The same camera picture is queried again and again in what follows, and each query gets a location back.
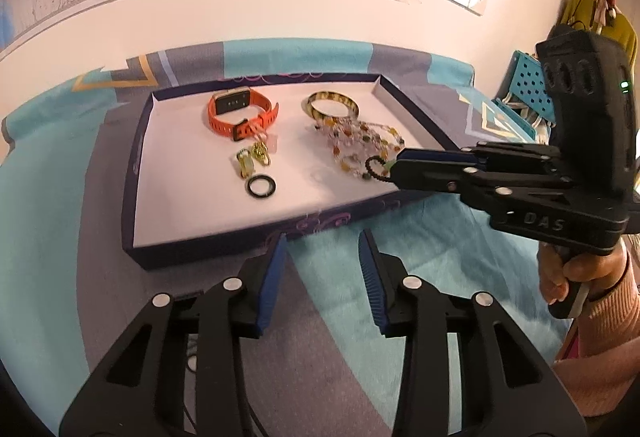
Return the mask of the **right hand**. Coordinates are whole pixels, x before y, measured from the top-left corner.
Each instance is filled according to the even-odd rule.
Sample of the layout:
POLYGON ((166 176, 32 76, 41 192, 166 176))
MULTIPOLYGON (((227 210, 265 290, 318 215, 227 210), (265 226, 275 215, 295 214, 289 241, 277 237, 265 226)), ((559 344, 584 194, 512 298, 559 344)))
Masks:
POLYGON ((570 283, 586 283, 589 297, 608 292, 623 278, 627 269, 627 250, 623 240, 606 256, 579 254, 567 263, 552 244, 540 242, 537 253, 539 290, 548 305, 565 301, 570 283))

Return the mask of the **pink right sleeve forearm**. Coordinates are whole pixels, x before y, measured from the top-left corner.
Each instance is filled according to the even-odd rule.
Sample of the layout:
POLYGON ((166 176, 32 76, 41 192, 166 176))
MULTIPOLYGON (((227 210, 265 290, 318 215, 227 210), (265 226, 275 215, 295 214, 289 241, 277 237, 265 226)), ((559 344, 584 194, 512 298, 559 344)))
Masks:
POLYGON ((631 264, 577 318, 578 355, 553 370, 583 417, 611 413, 639 374, 639 292, 631 264))

